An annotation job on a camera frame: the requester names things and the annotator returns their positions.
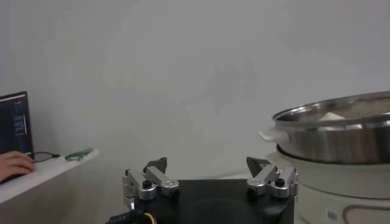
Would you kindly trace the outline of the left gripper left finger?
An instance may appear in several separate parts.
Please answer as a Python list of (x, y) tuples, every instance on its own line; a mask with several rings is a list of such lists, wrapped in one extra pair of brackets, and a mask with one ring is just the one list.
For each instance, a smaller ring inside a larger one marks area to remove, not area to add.
[(163, 197), (177, 199), (180, 197), (180, 183), (166, 175), (167, 157), (149, 161), (140, 172), (126, 169), (122, 176), (124, 204), (128, 208), (135, 207), (136, 199), (151, 201), (159, 192)]

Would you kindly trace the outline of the person's bare hand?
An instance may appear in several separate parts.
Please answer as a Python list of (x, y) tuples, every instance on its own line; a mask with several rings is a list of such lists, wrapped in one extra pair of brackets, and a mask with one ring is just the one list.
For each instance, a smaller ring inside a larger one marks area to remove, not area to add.
[(14, 176), (29, 174), (34, 170), (34, 161), (26, 154), (17, 151), (1, 154), (1, 182)]

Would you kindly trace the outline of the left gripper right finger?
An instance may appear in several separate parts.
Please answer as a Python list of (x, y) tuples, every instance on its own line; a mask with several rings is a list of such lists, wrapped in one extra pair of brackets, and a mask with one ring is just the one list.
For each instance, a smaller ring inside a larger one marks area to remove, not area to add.
[(252, 175), (247, 180), (247, 196), (250, 200), (270, 193), (272, 197), (295, 197), (298, 190), (298, 172), (293, 166), (279, 169), (266, 159), (247, 157), (246, 163)]

